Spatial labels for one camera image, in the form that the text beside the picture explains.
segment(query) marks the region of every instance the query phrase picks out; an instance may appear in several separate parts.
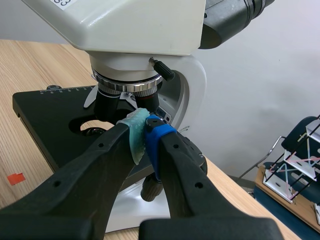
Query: screw hole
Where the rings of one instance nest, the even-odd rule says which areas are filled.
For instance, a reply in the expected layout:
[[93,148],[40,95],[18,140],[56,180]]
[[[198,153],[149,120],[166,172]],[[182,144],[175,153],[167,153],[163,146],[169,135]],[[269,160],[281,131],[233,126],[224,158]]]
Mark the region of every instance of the screw hole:
[[204,187],[204,185],[201,182],[197,182],[194,186],[198,189],[202,189]]
[[54,186],[55,188],[57,188],[57,187],[60,186],[60,184],[61,184],[61,181],[55,181],[55,182],[53,183],[53,186]]

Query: blue gripper pad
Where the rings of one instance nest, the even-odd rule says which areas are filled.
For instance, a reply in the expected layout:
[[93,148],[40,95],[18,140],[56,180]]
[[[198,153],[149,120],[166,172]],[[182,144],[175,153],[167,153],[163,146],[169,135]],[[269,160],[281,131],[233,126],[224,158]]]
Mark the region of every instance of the blue gripper pad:
[[126,124],[130,129],[130,150],[133,161],[136,165],[139,164],[145,154],[145,122],[150,114],[145,108],[138,108],[134,112],[129,113],[125,119],[118,121],[116,124]]
[[[147,124],[148,120],[151,119],[160,119],[156,115],[151,115],[146,118],[145,122]],[[144,138],[145,138],[145,150],[149,156],[150,162],[153,166],[156,178],[160,181],[159,176],[159,162],[158,162],[158,149],[159,149],[159,140],[162,136],[169,133],[176,133],[177,130],[166,124],[162,121],[159,121],[159,125],[155,126],[151,131],[144,129]]]

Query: black knob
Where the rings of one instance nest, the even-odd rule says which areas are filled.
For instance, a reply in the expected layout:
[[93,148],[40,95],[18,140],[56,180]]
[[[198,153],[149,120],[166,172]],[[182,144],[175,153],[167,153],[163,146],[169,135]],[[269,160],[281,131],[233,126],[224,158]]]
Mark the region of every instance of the black knob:
[[162,183],[157,180],[156,174],[152,173],[144,179],[140,195],[146,202],[152,202],[163,189],[164,187],[162,186]]
[[47,90],[53,90],[53,89],[62,89],[59,85],[50,85],[46,87]]
[[153,57],[149,59],[149,62],[152,64],[153,69],[161,75],[166,81],[171,81],[175,78],[175,72],[172,71],[167,65],[165,65],[162,61],[154,60]]

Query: wooden desk surface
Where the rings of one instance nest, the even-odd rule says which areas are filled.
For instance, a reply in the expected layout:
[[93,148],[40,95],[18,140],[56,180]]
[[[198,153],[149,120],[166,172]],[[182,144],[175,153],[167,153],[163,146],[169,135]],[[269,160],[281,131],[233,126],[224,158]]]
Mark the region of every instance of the wooden desk surface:
[[[89,57],[70,45],[0,40],[0,208],[31,192],[52,171],[12,109],[16,92],[94,85]],[[23,173],[26,180],[11,186],[7,176]],[[234,206],[256,217],[275,219],[285,239],[299,239],[218,167],[208,161],[208,177]],[[138,238],[138,229],[105,235],[105,239]]]

